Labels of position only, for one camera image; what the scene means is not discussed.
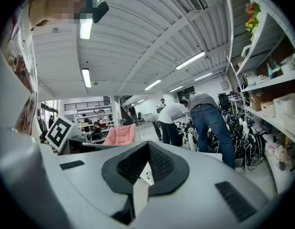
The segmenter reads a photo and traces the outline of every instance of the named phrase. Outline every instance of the black pants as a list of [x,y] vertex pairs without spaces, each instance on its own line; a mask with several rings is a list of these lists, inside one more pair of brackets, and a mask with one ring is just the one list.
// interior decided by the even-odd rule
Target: black pants
[[155,128],[157,136],[160,138],[161,137],[161,131],[160,131],[159,127],[157,127],[156,122],[152,121],[152,123],[153,123],[153,126]]
[[173,124],[167,124],[161,122],[162,126],[162,135],[163,135],[163,143],[170,144],[174,146],[179,146],[181,144],[180,138],[176,129],[176,125]]

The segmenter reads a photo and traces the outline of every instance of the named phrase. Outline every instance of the jeans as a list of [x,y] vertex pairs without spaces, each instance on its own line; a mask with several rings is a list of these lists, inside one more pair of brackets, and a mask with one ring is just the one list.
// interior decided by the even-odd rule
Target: jeans
[[191,117],[198,132],[199,151],[208,151],[207,132],[210,127],[219,140],[223,161],[235,168],[232,138],[220,111],[211,104],[199,104],[191,110]]
[[159,127],[157,127],[156,122],[152,121],[152,123],[153,123],[153,126],[155,128],[157,137],[160,138],[161,137],[161,131],[160,131]]
[[137,115],[135,114],[133,114],[132,115],[132,123],[134,124],[134,123],[136,123],[136,125],[138,125],[138,118],[137,118]]
[[180,146],[181,141],[178,135],[176,125],[174,123],[167,124],[167,123],[161,122],[161,126],[162,126],[163,143],[170,144],[170,141],[171,141],[171,145]]

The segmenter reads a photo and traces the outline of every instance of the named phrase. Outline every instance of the bottle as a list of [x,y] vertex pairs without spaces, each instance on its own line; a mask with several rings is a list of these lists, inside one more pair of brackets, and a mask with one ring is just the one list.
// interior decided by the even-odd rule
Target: bottle
[[267,68],[268,68],[268,75],[270,79],[273,79],[273,72],[272,69],[270,68],[269,64],[267,63]]
[[277,76],[283,75],[283,71],[282,71],[281,67],[275,61],[273,62],[273,64],[275,67],[276,75]]

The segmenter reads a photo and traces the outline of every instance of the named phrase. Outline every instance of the railing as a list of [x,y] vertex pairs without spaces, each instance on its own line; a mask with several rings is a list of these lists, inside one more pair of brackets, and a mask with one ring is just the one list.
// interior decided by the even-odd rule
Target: railing
[[110,104],[110,100],[106,100],[106,101],[96,101],[96,102],[64,104],[64,106],[65,106],[65,111],[67,111],[67,110],[73,110],[73,109],[99,107],[99,106],[104,106],[104,105],[109,105],[109,104]]
[[120,98],[121,104],[125,103],[128,99],[130,99],[132,97],[132,95],[125,95],[123,97]]

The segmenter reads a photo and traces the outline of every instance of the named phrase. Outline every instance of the gray shirt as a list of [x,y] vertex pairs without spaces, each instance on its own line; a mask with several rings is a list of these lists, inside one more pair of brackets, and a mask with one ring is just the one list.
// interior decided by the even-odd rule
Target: gray shirt
[[215,103],[215,100],[209,94],[206,93],[195,94],[192,97],[190,97],[188,102],[190,112],[198,104],[211,104],[221,111],[221,108]]

